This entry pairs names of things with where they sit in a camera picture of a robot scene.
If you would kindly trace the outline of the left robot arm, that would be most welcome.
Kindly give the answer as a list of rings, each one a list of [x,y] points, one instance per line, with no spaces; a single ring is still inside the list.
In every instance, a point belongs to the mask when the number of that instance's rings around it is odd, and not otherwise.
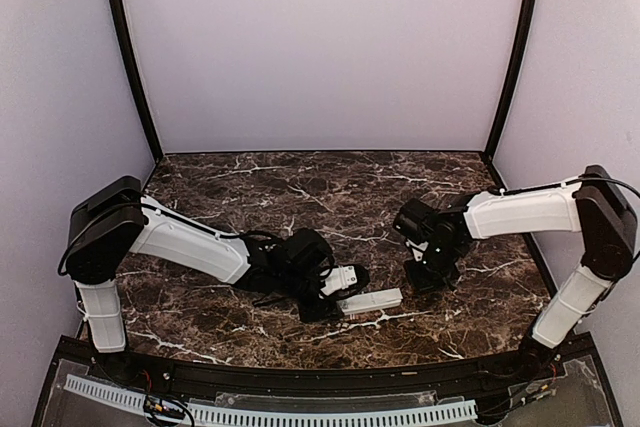
[[[354,267],[338,266],[316,231],[287,238],[264,231],[222,232],[191,220],[143,194],[124,176],[78,204],[70,216],[68,246],[58,266],[74,282],[101,364],[120,383],[141,374],[127,349],[116,271],[128,254],[168,260],[237,289],[297,302],[304,322],[338,314],[338,301],[356,285]]]

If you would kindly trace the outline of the white remote control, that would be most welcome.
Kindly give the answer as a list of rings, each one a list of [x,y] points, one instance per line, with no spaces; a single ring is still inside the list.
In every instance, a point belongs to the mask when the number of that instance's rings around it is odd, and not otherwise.
[[[344,315],[357,315],[371,311],[398,307],[403,300],[399,288],[361,293],[337,302]]]

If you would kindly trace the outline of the black frame post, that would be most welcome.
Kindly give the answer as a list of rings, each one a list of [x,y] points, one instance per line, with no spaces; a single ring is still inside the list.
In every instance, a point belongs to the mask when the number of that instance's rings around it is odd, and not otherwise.
[[[131,33],[127,22],[124,0],[108,0],[108,2],[120,56],[123,62],[134,106],[154,163],[158,164],[163,159],[164,152],[152,119],[151,109],[147,101],[142,77],[140,75]]]
[[[497,153],[519,79],[536,0],[521,0],[517,25],[504,82],[498,99],[489,136],[483,150],[486,164],[492,164]]]

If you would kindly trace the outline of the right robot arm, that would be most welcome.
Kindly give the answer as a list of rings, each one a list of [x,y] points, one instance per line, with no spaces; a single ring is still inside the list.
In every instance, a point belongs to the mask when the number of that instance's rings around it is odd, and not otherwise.
[[[624,195],[629,188],[604,167],[590,165],[577,177],[462,195],[442,209],[412,198],[393,222],[413,255],[405,264],[407,278],[417,292],[451,287],[459,275],[457,262],[474,241],[580,233],[584,253],[577,267],[532,324],[530,343],[511,357],[511,373],[530,381],[547,367],[548,350],[558,347],[637,262],[638,217]]]

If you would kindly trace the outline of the left black frame post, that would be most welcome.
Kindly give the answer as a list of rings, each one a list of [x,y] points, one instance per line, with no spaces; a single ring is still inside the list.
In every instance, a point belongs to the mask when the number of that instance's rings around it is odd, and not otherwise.
[[[142,77],[140,75],[131,33],[127,22],[124,0],[108,0],[108,2],[120,56],[123,62],[134,106],[154,163],[158,164],[163,159],[164,152],[152,119],[151,109],[147,101]]]

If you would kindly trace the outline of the black front rail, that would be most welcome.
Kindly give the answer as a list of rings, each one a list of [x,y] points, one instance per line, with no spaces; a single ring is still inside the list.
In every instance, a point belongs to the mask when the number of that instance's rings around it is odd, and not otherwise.
[[[440,398],[504,397],[526,380],[515,372],[516,352],[414,366],[355,370],[248,368],[172,360],[135,352],[91,361],[88,342],[63,336],[49,364],[46,381],[62,371],[64,360],[124,387],[151,386],[156,394],[213,399],[219,394],[289,397],[347,397],[434,391]]]

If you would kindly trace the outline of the right black frame post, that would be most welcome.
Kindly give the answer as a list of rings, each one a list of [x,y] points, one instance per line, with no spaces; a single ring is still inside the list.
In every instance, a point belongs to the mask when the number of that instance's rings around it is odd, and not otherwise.
[[[498,99],[489,136],[483,150],[486,164],[492,164],[497,153],[519,79],[536,0],[521,0],[517,25],[504,82]]]

